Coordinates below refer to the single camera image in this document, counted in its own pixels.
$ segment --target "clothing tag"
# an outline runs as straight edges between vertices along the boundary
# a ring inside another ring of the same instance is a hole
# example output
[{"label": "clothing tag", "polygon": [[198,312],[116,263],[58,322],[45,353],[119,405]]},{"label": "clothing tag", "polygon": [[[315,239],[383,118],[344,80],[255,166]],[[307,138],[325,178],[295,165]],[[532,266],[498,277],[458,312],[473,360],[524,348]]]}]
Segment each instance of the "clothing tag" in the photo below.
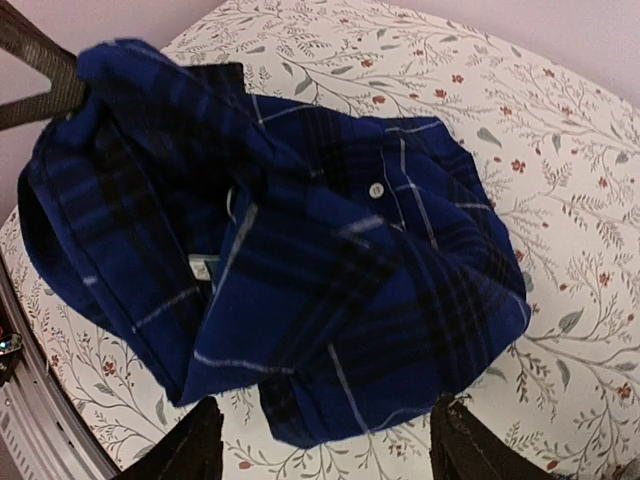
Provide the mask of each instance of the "clothing tag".
[{"label": "clothing tag", "polygon": [[210,282],[218,269],[220,256],[189,254],[188,258],[189,266],[196,280]]}]

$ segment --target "shirt button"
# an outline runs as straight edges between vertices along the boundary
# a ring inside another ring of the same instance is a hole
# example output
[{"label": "shirt button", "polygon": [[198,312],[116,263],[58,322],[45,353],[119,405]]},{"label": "shirt button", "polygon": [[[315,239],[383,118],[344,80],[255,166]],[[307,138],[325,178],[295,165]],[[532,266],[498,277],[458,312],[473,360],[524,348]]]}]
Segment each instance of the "shirt button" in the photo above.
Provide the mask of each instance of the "shirt button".
[{"label": "shirt button", "polygon": [[384,195],[384,187],[381,183],[376,182],[369,187],[369,196],[371,198],[380,198],[382,195]]}]

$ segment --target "pink wall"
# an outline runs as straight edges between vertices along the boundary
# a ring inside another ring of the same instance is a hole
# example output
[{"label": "pink wall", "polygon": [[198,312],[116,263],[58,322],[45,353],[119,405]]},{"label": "pink wall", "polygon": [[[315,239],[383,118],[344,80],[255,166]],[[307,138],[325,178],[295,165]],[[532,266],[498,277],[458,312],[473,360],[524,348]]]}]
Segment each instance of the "pink wall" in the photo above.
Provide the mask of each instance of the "pink wall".
[{"label": "pink wall", "polygon": [[[220,0],[10,0],[67,49],[137,36],[165,45]],[[473,25],[542,54],[640,105],[640,1],[392,0]],[[0,52],[0,102],[46,87]],[[41,125],[0,133],[0,221]]]}]

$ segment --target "blue plaid shirt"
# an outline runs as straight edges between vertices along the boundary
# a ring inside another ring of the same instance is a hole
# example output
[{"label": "blue plaid shirt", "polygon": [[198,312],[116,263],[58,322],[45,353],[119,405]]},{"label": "blue plaid shirt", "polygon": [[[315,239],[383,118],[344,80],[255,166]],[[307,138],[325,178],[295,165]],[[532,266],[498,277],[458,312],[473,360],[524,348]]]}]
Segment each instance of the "blue plaid shirt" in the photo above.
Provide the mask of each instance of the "blue plaid shirt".
[{"label": "blue plaid shirt", "polygon": [[[133,40],[78,73],[87,106],[20,178],[27,251],[176,405],[258,384],[274,437],[309,447],[428,412],[527,327],[505,226],[437,118],[249,95],[238,65]],[[189,254],[220,255],[215,291]]]}]

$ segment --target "white floral cover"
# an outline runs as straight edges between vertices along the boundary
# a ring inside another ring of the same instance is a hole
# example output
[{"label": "white floral cover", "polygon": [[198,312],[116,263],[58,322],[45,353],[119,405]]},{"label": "white floral cover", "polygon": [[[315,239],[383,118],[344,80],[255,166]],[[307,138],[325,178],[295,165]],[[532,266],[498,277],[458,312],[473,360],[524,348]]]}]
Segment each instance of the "white floral cover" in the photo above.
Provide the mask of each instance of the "white floral cover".
[{"label": "white floral cover", "polygon": [[[470,408],[546,470],[596,479],[640,453],[638,110],[474,28],[363,0],[230,1],[165,51],[182,64],[242,62],[261,94],[441,117],[474,154],[534,310],[527,335],[469,390]],[[185,411],[38,278],[16,213],[0,239],[53,372],[127,467]],[[301,451],[271,439],[255,389],[221,407],[225,478],[431,478],[428,417]]]}]

